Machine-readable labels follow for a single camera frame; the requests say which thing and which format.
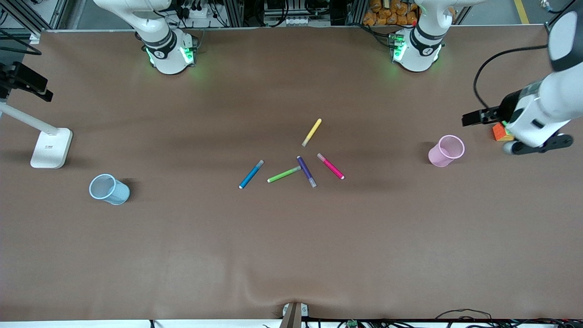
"cup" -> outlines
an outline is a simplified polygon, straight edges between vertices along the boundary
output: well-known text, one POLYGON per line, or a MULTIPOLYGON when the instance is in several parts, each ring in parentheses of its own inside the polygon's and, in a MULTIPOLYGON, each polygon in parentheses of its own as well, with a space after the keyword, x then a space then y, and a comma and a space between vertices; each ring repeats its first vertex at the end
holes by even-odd
POLYGON ((111 205, 121 205, 129 198, 129 187, 114 178, 113 175, 96 176, 89 184, 89 194, 97 200, 104 200, 111 205))
POLYGON ((438 168, 443 168, 454 159, 460 158, 465 151, 460 138, 454 135, 444 135, 435 147, 429 150, 429 161, 438 168))

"pink marker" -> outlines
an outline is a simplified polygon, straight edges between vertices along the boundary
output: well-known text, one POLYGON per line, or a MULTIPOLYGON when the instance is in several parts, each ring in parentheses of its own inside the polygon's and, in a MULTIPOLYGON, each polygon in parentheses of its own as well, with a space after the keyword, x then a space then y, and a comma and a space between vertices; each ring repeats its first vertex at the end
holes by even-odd
POLYGON ((329 160, 326 159, 321 153, 318 153, 318 158, 330 169, 330 171, 334 172, 334 174, 338 177, 338 179, 344 180, 344 175, 340 172, 336 166, 330 163, 329 160))

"yellow marker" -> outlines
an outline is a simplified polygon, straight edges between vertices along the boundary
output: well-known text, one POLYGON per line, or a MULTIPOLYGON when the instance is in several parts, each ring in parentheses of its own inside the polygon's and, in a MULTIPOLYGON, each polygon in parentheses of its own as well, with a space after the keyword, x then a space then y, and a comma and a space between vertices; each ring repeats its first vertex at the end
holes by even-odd
POLYGON ((314 135, 314 132, 316 132, 316 130, 318 129, 318 127, 320 126, 321 123, 322 123, 322 119, 319 118, 316 121, 316 124, 314 124, 314 126, 312 127, 312 130, 310 130, 310 133, 308 133, 308 136, 304 139, 304 142, 301 143, 301 145, 303 147, 305 147, 308 144, 308 142, 310 141, 310 139, 314 135))

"white pole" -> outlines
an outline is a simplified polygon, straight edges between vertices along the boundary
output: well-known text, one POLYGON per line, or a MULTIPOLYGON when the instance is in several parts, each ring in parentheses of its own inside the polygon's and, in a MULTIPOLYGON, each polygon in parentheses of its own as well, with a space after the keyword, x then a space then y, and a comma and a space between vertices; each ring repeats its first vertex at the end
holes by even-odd
POLYGON ((12 106, 8 106, 5 103, 0 103, 0 111, 48 135, 57 135, 59 133, 59 130, 51 124, 45 123, 35 117, 23 113, 20 110, 12 106))

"orange block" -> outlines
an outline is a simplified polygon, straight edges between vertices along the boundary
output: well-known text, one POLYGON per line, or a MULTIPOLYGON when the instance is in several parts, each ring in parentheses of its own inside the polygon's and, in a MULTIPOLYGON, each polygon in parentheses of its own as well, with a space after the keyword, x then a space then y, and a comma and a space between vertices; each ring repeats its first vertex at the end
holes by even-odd
POLYGON ((514 136, 506 130, 502 123, 497 123, 492 127, 492 132, 494 132, 494 139, 496 141, 512 141, 514 136))

